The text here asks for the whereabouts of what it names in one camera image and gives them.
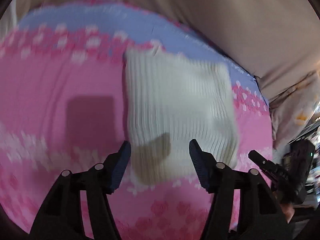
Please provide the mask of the person's right hand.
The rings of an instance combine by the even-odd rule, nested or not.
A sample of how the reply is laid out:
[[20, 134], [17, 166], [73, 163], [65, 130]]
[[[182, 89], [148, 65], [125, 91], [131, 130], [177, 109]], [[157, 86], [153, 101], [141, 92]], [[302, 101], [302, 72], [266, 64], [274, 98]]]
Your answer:
[[291, 203], [287, 204], [280, 204], [281, 210], [285, 215], [286, 221], [289, 223], [292, 219], [293, 215], [295, 214], [295, 209]]

